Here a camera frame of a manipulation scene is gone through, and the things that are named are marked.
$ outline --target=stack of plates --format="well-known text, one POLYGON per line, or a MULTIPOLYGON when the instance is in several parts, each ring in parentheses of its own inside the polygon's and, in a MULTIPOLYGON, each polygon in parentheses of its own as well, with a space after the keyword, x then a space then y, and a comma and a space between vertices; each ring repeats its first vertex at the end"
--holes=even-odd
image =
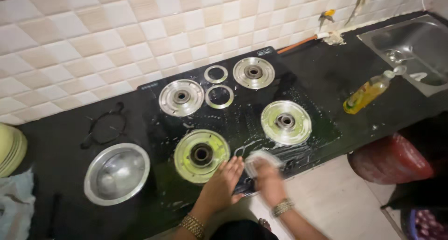
POLYGON ((27 145, 21 131, 0 123, 0 177, 9 176, 19 166, 27 145))

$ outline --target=steel ring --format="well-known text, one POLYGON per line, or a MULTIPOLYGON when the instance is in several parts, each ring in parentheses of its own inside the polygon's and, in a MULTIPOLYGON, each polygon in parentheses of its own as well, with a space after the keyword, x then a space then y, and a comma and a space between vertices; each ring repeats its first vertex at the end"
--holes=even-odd
POLYGON ((221 85, 221 84, 214 85, 214 86, 211 86, 210 88, 208 88, 207 92, 205 92, 205 102, 207 103, 208 106, 210 106, 211 108, 214 108, 214 109, 224 109, 224 108, 228 107, 229 105, 232 104, 234 98, 235 98, 235 95, 233 94, 233 90, 226 85, 221 85), (208 95, 215 88, 225 88, 228 91, 230 96, 228 98, 227 103, 222 104, 222 105, 217 105, 217 104, 214 104, 211 102, 210 97, 208 95))
POLYGON ((224 81, 227 79, 227 76, 228 76, 227 69, 226 69, 225 67, 221 66, 221 65, 213 65, 213 66, 210 66, 210 67, 208 67, 208 68, 205 70, 205 72, 204 72, 205 80, 207 80, 207 81, 209 81, 209 82, 211 82, 211 83, 221 83, 221 82, 224 82, 224 81), (222 71, 224 72, 224 75, 223 75, 221 78, 219 78, 219 79, 212 79, 212 78, 208 75, 208 73, 210 72, 210 70, 212 70, 212 69, 214 69, 214 68, 218 68, 218 69, 222 70, 222 71))

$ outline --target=steel bowl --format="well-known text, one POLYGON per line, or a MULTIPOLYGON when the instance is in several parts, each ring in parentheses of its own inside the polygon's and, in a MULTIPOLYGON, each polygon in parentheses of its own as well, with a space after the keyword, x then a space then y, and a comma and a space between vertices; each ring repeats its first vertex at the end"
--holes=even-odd
POLYGON ((98 205, 110 206, 136 195, 148 178, 146 151, 131 143, 117 144, 100 152, 84 179, 84 193, 98 205))

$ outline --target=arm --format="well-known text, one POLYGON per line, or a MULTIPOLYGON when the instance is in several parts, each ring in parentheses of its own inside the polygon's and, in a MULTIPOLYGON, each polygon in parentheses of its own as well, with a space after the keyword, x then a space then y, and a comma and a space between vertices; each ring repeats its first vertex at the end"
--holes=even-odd
MULTIPOLYGON (((287 198, 283 179, 280 177, 278 169, 272 167, 265 160, 256 162, 255 168, 258 173, 256 188, 269 208, 273 209, 287 198)), ((294 209, 284 212, 279 218, 296 239, 328 240, 294 209)))
MULTIPOLYGON (((223 162, 210 180, 202 188, 198 200, 189 215, 203 225, 215 212, 237 203, 243 194, 233 195, 233 190, 244 170, 242 157, 233 156, 229 162, 223 162)), ((184 227, 178 227, 174 240, 196 240, 196 237, 184 227)))

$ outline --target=orange gas hose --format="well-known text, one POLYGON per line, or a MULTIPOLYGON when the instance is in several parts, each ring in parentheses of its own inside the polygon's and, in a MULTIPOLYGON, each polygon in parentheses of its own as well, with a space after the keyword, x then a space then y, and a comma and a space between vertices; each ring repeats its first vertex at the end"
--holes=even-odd
POLYGON ((305 42, 309 42, 309 41, 316 40, 316 39, 317 39, 317 34, 311 36, 310 38, 306 38, 305 40, 303 40, 303 41, 301 41, 301 42, 298 42, 298 43, 296 43, 296 44, 292 44, 292 45, 290 45, 290 46, 288 46, 288 47, 286 47, 286 48, 284 48, 284 49, 281 49, 281 50, 278 51, 277 53, 278 53, 278 54, 284 53, 284 52, 286 52, 286 51, 288 51, 288 50, 290 50, 290 49, 293 49, 293 48, 295 48, 295 47, 297 47, 297 46, 299 46, 299 45, 304 44, 305 42))

